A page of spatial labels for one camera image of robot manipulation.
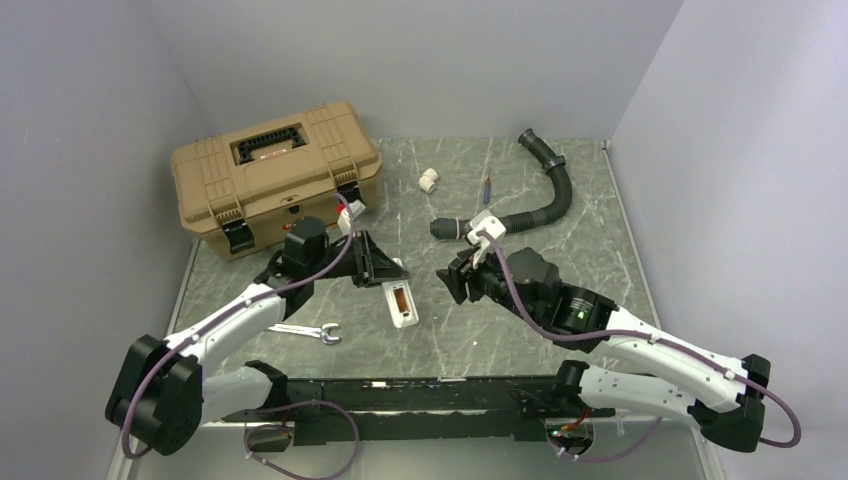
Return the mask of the white remote control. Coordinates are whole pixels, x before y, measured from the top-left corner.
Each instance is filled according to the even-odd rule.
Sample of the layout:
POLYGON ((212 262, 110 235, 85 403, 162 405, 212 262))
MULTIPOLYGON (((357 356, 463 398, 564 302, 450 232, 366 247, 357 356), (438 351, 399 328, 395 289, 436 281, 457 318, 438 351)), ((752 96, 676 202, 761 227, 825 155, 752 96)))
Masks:
POLYGON ((409 274, 404 279, 390 280, 382 284, 392 324, 404 329, 419 323, 417 307, 409 284, 409 274))

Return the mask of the orange battery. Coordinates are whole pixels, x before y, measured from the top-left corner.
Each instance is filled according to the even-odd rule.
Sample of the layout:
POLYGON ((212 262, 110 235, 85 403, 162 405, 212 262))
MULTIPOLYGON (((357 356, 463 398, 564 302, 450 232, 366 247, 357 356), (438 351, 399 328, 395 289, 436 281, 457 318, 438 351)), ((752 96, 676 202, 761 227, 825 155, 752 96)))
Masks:
POLYGON ((402 317, 407 317, 410 315, 410 307, 406 297, 406 290, 403 286, 397 286, 392 289, 392 293, 395 299, 395 305, 399 314, 402 317))

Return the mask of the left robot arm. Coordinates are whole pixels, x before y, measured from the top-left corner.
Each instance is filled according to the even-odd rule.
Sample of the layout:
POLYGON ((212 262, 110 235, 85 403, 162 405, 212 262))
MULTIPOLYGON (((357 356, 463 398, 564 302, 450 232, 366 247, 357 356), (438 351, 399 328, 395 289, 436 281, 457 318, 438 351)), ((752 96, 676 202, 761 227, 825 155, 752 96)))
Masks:
POLYGON ((365 230, 350 229, 330 241, 320 219, 296 222, 235 299, 183 331, 164 339, 143 335, 131 344, 105 408, 106 419, 120 429, 124 455, 171 455, 201 425, 241 411, 279 417, 290 399, 283 372, 258 360, 227 374, 218 366, 296 313, 319 280, 348 278, 371 288, 409 277, 365 230))

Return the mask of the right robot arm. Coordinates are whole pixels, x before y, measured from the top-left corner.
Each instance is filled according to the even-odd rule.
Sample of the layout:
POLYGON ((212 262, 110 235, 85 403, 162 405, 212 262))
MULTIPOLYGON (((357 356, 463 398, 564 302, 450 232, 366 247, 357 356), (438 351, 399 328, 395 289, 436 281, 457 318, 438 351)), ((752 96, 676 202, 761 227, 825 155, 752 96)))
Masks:
POLYGON ((551 388, 557 411, 631 410, 699 429, 725 449, 752 453, 761 443, 763 388, 770 362, 729 357, 694 346, 639 319, 613 300, 561 280, 556 265, 531 248, 505 258, 476 249, 436 272, 458 304, 487 298, 554 345, 632 362, 637 374, 565 361, 551 388))

